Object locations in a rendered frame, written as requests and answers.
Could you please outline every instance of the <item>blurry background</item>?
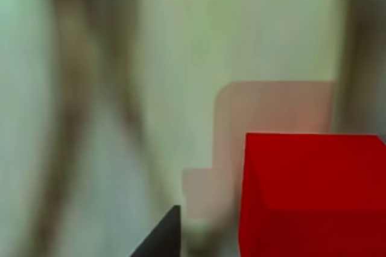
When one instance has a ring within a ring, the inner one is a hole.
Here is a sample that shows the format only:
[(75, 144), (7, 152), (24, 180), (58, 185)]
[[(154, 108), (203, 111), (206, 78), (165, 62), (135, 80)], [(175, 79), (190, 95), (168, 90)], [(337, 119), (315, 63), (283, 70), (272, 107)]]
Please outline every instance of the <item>blurry background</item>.
[[(357, 44), (346, 43), (349, 2), (141, 0), (138, 77), (147, 140), (171, 205), (186, 207), (184, 171), (212, 166), (215, 99), (230, 83), (328, 81), (336, 87), (333, 129), (356, 131), (358, 125), (357, 130), (378, 132), (386, 125), (381, 56), (372, 54), (379, 60), (376, 73), (372, 60), (351, 65), (356, 57), (350, 47)], [(1, 256), (17, 247), (27, 229), (52, 121), (55, 39), (49, 5), (49, 0), (0, 0)], [(374, 53), (381, 55), (381, 44), (377, 47)], [(60, 256), (127, 256), (159, 217), (141, 155), (114, 108), (100, 100), (95, 107)], [(350, 118), (342, 116), (347, 113)], [(200, 227), (205, 219), (187, 221)]]

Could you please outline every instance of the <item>cube top face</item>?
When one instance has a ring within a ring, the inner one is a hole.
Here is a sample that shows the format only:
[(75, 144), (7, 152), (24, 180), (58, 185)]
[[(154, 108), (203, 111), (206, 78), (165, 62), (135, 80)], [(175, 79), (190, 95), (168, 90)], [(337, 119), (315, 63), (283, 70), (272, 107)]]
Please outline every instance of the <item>cube top face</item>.
[(386, 210), (386, 146), (377, 136), (248, 133), (245, 161), (268, 210)]

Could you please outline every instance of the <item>cube front face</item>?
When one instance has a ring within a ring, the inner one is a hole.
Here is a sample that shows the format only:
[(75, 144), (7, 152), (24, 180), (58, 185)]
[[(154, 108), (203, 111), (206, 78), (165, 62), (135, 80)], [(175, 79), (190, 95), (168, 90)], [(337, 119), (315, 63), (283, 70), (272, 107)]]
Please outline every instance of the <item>cube front face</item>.
[(384, 256), (385, 175), (376, 136), (248, 134), (241, 256)]

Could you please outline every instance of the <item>black triangle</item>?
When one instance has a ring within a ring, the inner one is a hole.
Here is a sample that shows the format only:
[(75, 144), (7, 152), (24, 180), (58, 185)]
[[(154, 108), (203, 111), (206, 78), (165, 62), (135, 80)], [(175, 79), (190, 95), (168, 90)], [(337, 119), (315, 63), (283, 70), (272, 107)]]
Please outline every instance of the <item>black triangle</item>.
[(174, 206), (138, 246), (131, 257), (180, 257), (181, 209)]

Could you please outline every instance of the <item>red box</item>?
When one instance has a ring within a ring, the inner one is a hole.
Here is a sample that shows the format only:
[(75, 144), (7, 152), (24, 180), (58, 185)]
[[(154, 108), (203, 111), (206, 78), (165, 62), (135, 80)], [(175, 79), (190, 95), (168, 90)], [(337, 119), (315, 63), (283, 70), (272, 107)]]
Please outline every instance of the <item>red box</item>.
[(386, 146), (372, 135), (247, 134), (242, 257), (386, 256)]

